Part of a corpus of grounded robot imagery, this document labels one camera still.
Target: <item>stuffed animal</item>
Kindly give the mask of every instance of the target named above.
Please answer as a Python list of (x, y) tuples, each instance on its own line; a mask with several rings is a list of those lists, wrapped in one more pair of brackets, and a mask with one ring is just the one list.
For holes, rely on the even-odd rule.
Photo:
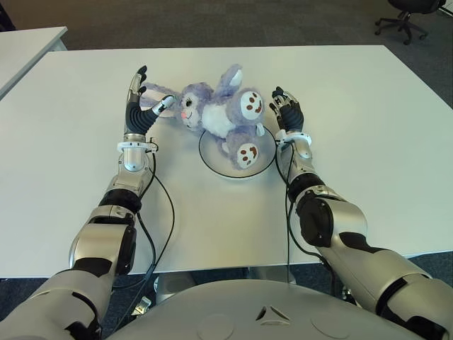
[[(206, 130), (216, 136), (219, 151), (237, 169), (247, 169), (259, 156), (257, 138), (264, 135), (264, 100), (256, 89), (242, 89), (241, 66), (231, 66), (220, 78), (216, 89), (208, 84), (186, 86), (181, 93), (146, 83), (147, 89), (180, 98), (173, 105), (176, 118), (192, 131)], [(153, 101), (142, 96), (141, 105)]]

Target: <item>white table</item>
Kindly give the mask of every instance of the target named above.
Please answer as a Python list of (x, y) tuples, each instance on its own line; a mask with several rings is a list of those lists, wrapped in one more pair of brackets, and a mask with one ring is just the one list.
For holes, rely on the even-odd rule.
[(0, 33), (0, 99), (47, 51), (67, 50), (61, 41), (66, 27)]
[[(126, 90), (140, 66), (151, 81), (180, 90), (196, 81), (215, 86), (235, 62), (243, 85), (256, 85), (268, 103), (276, 85), (299, 99), (314, 165), (362, 208), (370, 244), (407, 256), (453, 248), (453, 111), (385, 47), (51, 52), (0, 102), (0, 277), (51, 276), (68, 266), (74, 235), (116, 174)], [(176, 208), (158, 271), (285, 263), (285, 187), (274, 164), (232, 181), (204, 166), (198, 137), (183, 126), (159, 118), (150, 135)], [(157, 183), (142, 217), (159, 252), (171, 216)], [(143, 272), (150, 251), (137, 229), (133, 272)], [(313, 261), (292, 247), (292, 263)]]

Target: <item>black cable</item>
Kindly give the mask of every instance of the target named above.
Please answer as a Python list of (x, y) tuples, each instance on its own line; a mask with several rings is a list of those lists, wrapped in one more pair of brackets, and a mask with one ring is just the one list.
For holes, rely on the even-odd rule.
[(289, 169), (291, 168), (291, 164), (292, 164), (292, 160), (294, 159), (294, 147), (292, 146), (291, 144), (291, 149), (292, 149), (292, 153), (291, 153), (291, 159), (289, 161), (289, 166), (288, 166), (288, 173), (286, 175), (286, 181), (285, 181), (285, 186), (286, 186), (286, 189), (285, 189), (285, 214), (286, 214), (286, 247), (287, 247), (287, 256), (286, 256), (286, 282), (289, 283), (289, 228), (291, 226), (291, 224), (288, 224), (288, 210), (287, 210), (287, 206), (288, 206), (288, 190), (289, 190), (289, 186), (288, 186), (288, 183), (289, 183)]
[[(291, 160), (289, 161), (289, 166), (291, 166), (292, 160), (294, 159), (294, 147), (292, 143), (288, 143), (291, 148), (292, 148), (292, 154), (291, 154)], [(291, 202), (291, 205), (289, 206), (289, 211), (287, 209), (287, 200), (288, 200), (288, 185), (289, 185), (289, 168), (288, 168), (288, 174), (287, 178), (285, 180), (280, 167), (278, 165), (277, 157), (275, 157), (275, 164), (277, 165), (277, 170), (280, 176), (282, 177), (283, 181), (285, 182), (286, 185), (286, 191), (285, 191), (285, 212), (286, 212), (286, 223), (287, 223), (287, 233), (291, 236), (292, 241), (296, 244), (296, 247), (302, 251), (303, 253), (310, 255), (310, 256), (315, 256), (322, 264), (323, 266), (327, 269), (327, 271), (331, 275), (331, 295), (336, 296), (335, 292), (335, 286), (336, 286), (336, 275), (335, 272), (333, 271), (331, 265), (327, 262), (327, 260), (322, 256), (317, 253), (314, 253), (312, 251), (307, 251), (305, 250), (299, 242), (296, 240), (296, 237), (294, 236), (291, 228), (291, 214), (292, 214), (292, 209), (294, 207), (294, 203)], [(287, 249), (287, 281), (289, 281), (289, 243), (288, 243), (288, 249)]]
[(151, 170), (151, 168), (150, 168), (149, 170), (150, 170), (150, 172), (152, 172), (153, 176), (151, 177), (151, 180), (149, 181), (147, 187), (143, 190), (142, 194), (139, 196), (140, 200), (143, 198), (144, 194), (147, 193), (148, 188), (153, 183), (154, 177), (156, 177), (156, 154), (152, 153), (152, 155), (153, 155), (153, 169)]
[(139, 220), (140, 227), (142, 227), (142, 230), (144, 234), (147, 236), (147, 239), (149, 241), (149, 245), (151, 246), (151, 251), (153, 253), (153, 261), (151, 264), (154, 264), (154, 262), (156, 261), (156, 247), (154, 246), (153, 239), (151, 238), (148, 229), (144, 226), (142, 216), (140, 215), (140, 211), (137, 213), (137, 219)]
[[(156, 145), (157, 149), (159, 149), (159, 146), (156, 143), (154, 143), (154, 142), (151, 142), (151, 143)], [(153, 176), (151, 177), (151, 180), (149, 181), (147, 187), (143, 190), (143, 193), (139, 196), (140, 199), (142, 199), (144, 194), (147, 193), (149, 187), (153, 183), (154, 177), (156, 177), (156, 155), (154, 153), (153, 153), (153, 170), (151, 170), (151, 169), (149, 169), (149, 170), (150, 170), (150, 172), (152, 172)], [(143, 223), (142, 216), (140, 215), (140, 212), (137, 213), (137, 218), (139, 220), (140, 226), (143, 229), (143, 232), (147, 236), (147, 239), (149, 241), (149, 245), (151, 246), (151, 251), (152, 251), (152, 254), (153, 254), (153, 261), (151, 262), (151, 264), (149, 266), (152, 266), (152, 264), (156, 260), (156, 247), (154, 246), (153, 239), (151, 238), (151, 235), (149, 234), (148, 229), (145, 227), (145, 225)], [(113, 290), (119, 290), (119, 289), (133, 288), (133, 287), (139, 285), (142, 281), (143, 281), (143, 279), (140, 279), (138, 281), (135, 281), (133, 283), (129, 283), (127, 285), (114, 285), (114, 286), (112, 286), (112, 289)]]
[(124, 313), (124, 315), (122, 316), (122, 318), (120, 319), (120, 321), (116, 324), (114, 330), (113, 330), (113, 333), (115, 333), (118, 328), (122, 325), (123, 321), (125, 320), (125, 318), (128, 316), (128, 314), (130, 313), (130, 311), (132, 310), (132, 308), (134, 308), (136, 305), (137, 305), (137, 298), (140, 296), (140, 294), (142, 293), (143, 291), (143, 288), (145, 287), (145, 285), (148, 283), (149, 279), (151, 278), (151, 275), (152, 273), (154, 272), (154, 269), (156, 269), (157, 265), (159, 264), (161, 258), (162, 258), (162, 255), (164, 254), (165, 252), (165, 249), (170, 241), (170, 238), (171, 238), (171, 235), (173, 234), (173, 230), (174, 230), (174, 227), (175, 227), (175, 208), (173, 206), (173, 201), (171, 200), (171, 197), (170, 195), (168, 194), (168, 191), (167, 189), (165, 188), (165, 186), (162, 184), (162, 182), (159, 180), (159, 178), (156, 176), (156, 173), (154, 172), (153, 173), (153, 178), (155, 178), (159, 184), (161, 185), (161, 187), (163, 188), (163, 190), (165, 191), (165, 194), (167, 195), (168, 197), (168, 200), (170, 201), (170, 205), (171, 205), (171, 217), (172, 217), (172, 222), (171, 222), (171, 229), (170, 229), (170, 232), (168, 233), (168, 237), (167, 237), (167, 240), (164, 244), (164, 247), (162, 248), (162, 252), (161, 254), (159, 255), (159, 257), (157, 258), (157, 261), (155, 263), (153, 263), (152, 265), (150, 265), (150, 267), (148, 268), (147, 272), (145, 273), (143, 279), (142, 279), (142, 285), (140, 286), (139, 290), (137, 291), (137, 294), (135, 295), (134, 297), (134, 300), (131, 302), (130, 306), (127, 308), (126, 312)]

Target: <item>plate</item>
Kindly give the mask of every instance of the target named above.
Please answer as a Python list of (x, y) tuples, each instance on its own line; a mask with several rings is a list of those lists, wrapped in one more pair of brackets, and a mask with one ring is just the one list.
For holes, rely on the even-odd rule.
[(265, 127), (263, 136), (256, 139), (259, 155), (255, 164), (244, 170), (238, 170), (228, 158), (220, 153), (217, 146), (217, 138), (209, 132), (204, 131), (198, 142), (198, 151), (201, 159), (208, 168), (216, 174), (233, 179), (245, 179), (255, 176), (266, 170), (275, 157), (275, 141), (272, 133)]

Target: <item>gray carpet floor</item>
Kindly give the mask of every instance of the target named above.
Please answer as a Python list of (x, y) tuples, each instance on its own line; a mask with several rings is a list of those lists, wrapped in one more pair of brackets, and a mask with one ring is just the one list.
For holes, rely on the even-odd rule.
[[(453, 106), (453, 18), (438, 11), (412, 21), (430, 35), (405, 46), (404, 33), (375, 35), (379, 17), (398, 11), (385, 0), (1, 0), (18, 29), (67, 26), (69, 50), (233, 47), (279, 45), (385, 45), (437, 95)], [(453, 285), (453, 253), (431, 254), (414, 263)], [(297, 283), (328, 292), (319, 264), (292, 266)], [(244, 269), (193, 272), (197, 283), (243, 278)], [(121, 284), (137, 278), (120, 278)], [(0, 320), (44, 279), (0, 281)], [(127, 309), (135, 289), (113, 293), (104, 320), (107, 336)]]

